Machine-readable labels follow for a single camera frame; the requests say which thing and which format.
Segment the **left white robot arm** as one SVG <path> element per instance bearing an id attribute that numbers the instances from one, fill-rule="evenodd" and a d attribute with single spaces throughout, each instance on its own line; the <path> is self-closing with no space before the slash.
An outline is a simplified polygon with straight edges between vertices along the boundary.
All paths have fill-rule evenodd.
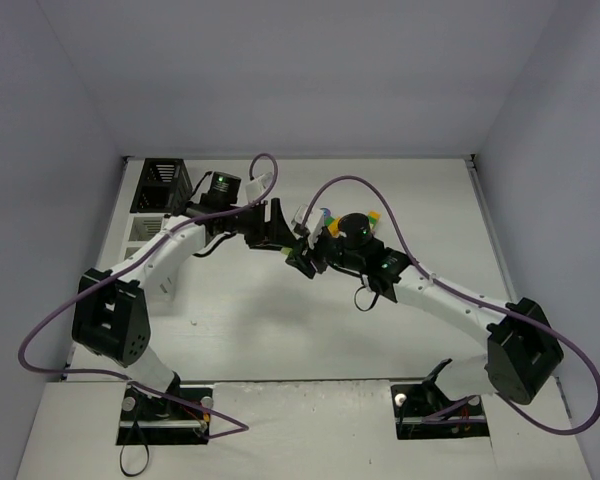
<path id="1" fill-rule="evenodd" d="M 175 394 L 179 376 L 149 345 L 147 295 L 224 233 L 240 234 L 249 245 L 265 249 L 291 240 L 287 226 L 275 225 L 280 213 L 265 213 L 265 197 L 276 180 L 275 173 L 265 173 L 242 184 L 233 175 L 216 172 L 199 201 L 177 208 L 131 257 L 107 271 L 88 270 L 79 284 L 73 340 L 116 363 L 125 377 L 149 387 L 152 395 Z"/>

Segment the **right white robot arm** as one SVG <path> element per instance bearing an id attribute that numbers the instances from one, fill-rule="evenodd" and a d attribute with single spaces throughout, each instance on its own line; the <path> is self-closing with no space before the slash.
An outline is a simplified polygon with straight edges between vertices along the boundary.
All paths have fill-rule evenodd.
<path id="1" fill-rule="evenodd" d="M 428 383 L 446 399 L 498 393 L 528 405 L 564 358 L 546 331 L 549 322 L 538 303 L 481 298 L 459 286 L 443 289 L 405 253 L 377 239 L 362 213 L 342 217 L 338 235 L 332 235 L 322 213 L 302 206 L 292 226 L 300 244 L 287 262 L 308 278 L 328 268 L 351 275 L 375 298 L 429 314 L 482 348 L 482 354 L 465 361 L 442 361 L 429 375 Z"/>

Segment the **orange and green lego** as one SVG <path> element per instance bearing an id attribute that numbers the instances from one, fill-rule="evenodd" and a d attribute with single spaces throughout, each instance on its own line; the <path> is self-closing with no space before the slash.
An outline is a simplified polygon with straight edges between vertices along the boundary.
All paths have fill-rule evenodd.
<path id="1" fill-rule="evenodd" d="M 332 237 L 338 237 L 340 233 L 339 229 L 339 217 L 328 217 L 326 221 L 327 229 Z"/>

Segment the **orange green stacked lego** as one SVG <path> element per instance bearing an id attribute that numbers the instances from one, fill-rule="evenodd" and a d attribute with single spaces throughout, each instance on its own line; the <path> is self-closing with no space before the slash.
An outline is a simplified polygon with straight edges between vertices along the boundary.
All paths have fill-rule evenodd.
<path id="1" fill-rule="evenodd" d="M 370 211 L 367 214 L 367 218 L 369 220 L 369 224 L 370 224 L 370 229 L 372 231 L 374 231 L 376 229 L 376 227 L 379 224 L 380 218 L 381 218 L 381 214 L 375 211 Z"/>

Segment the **black slotted container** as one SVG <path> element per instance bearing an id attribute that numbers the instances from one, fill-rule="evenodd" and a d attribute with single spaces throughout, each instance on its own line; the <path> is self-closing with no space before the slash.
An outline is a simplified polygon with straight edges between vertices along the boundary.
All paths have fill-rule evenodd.
<path id="1" fill-rule="evenodd" d="M 130 212 L 171 214 L 191 198 L 192 192 L 183 159 L 146 158 Z"/>

